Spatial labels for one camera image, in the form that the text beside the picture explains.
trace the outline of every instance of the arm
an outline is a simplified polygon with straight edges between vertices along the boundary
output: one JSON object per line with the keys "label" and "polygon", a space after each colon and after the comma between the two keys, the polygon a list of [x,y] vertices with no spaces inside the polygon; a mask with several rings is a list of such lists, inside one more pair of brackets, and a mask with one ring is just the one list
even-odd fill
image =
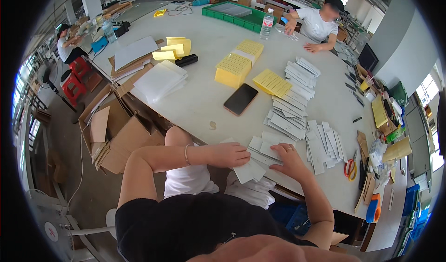
{"label": "arm", "polygon": [[290,12],[285,15],[285,19],[288,20],[288,23],[285,25],[285,33],[291,34],[298,24],[296,19],[299,19],[299,14],[297,11]]}
{"label": "arm", "polygon": [[[134,151],[127,160],[122,178],[118,208],[137,198],[157,200],[153,173],[188,166],[183,146],[147,146]],[[192,165],[210,164],[215,167],[241,166],[251,154],[240,143],[187,148]]]}
{"label": "arm", "polygon": [[304,45],[305,50],[307,50],[310,53],[317,53],[319,51],[330,51],[334,48],[336,44],[337,36],[334,33],[331,33],[328,36],[328,42],[327,43],[321,43],[321,44],[311,44],[306,43]]}
{"label": "arm", "polygon": [[335,218],[330,202],[319,187],[315,176],[306,168],[292,144],[273,145],[271,149],[279,153],[284,165],[275,164],[270,166],[270,169],[280,171],[295,179],[301,184],[304,191],[311,226],[303,239],[314,243],[321,249],[329,249]]}
{"label": "arm", "polygon": [[64,42],[62,44],[62,47],[66,48],[66,47],[70,46],[73,42],[79,40],[80,38],[81,38],[81,36],[79,36],[79,35],[78,36],[74,36],[74,37],[68,39],[66,42]]}

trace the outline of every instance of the white t-shirt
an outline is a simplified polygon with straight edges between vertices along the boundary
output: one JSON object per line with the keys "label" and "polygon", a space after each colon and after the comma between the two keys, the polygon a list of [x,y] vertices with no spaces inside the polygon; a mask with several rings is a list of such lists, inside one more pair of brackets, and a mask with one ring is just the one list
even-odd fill
{"label": "white t-shirt", "polygon": [[73,50],[72,46],[62,47],[62,45],[66,42],[65,37],[59,38],[57,41],[57,50],[59,51],[59,56],[62,59],[63,62],[66,61],[68,56],[70,55],[71,51]]}
{"label": "white t-shirt", "polygon": [[331,33],[338,35],[338,24],[334,21],[322,20],[319,9],[300,8],[296,9],[299,18],[303,20],[300,33],[311,40],[321,43]]}

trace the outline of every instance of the black t-shirt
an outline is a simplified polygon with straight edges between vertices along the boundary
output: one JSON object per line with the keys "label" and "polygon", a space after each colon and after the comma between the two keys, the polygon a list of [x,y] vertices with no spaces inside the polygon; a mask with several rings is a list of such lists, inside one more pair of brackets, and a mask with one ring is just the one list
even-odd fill
{"label": "black t-shirt", "polygon": [[115,226],[118,251],[131,262],[186,261],[213,252],[232,232],[236,237],[266,234],[315,246],[277,224],[265,209],[222,193],[183,194],[159,203],[135,199],[116,211]]}

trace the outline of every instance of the red plastic stool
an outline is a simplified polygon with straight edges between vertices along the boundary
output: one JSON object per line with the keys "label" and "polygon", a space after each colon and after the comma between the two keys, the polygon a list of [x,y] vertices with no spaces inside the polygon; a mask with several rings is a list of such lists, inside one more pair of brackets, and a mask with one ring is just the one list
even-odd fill
{"label": "red plastic stool", "polygon": [[68,97],[69,101],[71,102],[71,105],[73,105],[74,107],[76,107],[77,105],[76,99],[82,93],[86,94],[85,85],[78,80],[74,73],[71,73],[71,70],[65,71],[65,73],[62,75],[62,77],[60,78],[60,86],[62,87],[62,90],[65,93],[66,97]]}
{"label": "red plastic stool", "polygon": [[76,58],[72,63],[70,63],[71,72],[76,75],[79,81],[82,83],[82,77],[85,73],[90,72],[92,68],[86,63],[82,57]]}

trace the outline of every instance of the orange scissors handle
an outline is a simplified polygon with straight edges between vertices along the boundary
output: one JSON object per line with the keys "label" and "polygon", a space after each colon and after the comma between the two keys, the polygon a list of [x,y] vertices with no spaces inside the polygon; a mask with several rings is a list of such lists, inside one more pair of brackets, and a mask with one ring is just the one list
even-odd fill
{"label": "orange scissors handle", "polygon": [[349,181],[353,181],[356,178],[356,162],[353,159],[349,159],[347,163],[344,165],[344,175],[348,178]]}

